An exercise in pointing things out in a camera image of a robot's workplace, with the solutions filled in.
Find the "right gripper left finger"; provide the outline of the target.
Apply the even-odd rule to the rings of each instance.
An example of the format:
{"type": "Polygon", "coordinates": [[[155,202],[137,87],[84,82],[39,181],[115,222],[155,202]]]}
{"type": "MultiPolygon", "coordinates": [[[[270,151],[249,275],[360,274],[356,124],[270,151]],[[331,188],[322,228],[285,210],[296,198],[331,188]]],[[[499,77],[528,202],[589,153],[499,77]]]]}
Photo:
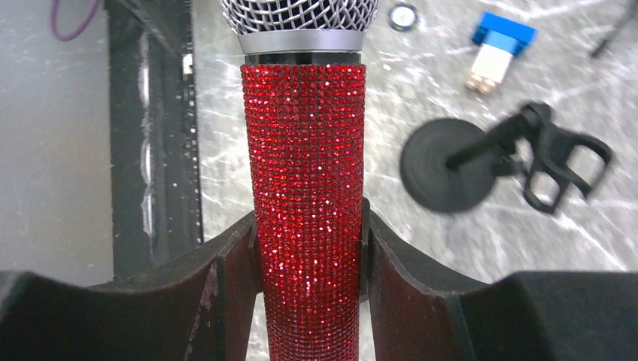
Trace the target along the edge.
{"type": "Polygon", "coordinates": [[[3,360],[244,360],[259,291],[255,221],[122,281],[1,274],[3,360]]]}

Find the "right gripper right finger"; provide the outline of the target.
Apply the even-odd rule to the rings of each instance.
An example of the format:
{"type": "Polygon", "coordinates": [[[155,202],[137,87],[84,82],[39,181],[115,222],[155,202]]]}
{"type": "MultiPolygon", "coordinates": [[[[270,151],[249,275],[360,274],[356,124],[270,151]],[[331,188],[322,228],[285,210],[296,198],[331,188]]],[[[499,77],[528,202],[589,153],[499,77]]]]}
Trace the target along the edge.
{"type": "Polygon", "coordinates": [[[637,275],[515,272],[486,284],[402,240],[363,203],[378,360],[635,360],[637,275]]]}

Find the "red glitter microphone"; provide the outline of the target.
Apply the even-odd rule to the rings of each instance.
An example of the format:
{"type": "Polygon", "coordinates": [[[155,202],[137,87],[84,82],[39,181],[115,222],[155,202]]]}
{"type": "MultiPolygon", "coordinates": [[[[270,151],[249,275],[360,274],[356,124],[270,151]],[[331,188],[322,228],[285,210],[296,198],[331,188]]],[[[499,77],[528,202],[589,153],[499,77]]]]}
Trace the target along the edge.
{"type": "Polygon", "coordinates": [[[377,1],[221,1],[241,67],[273,360],[356,360],[366,66],[377,1]]]}

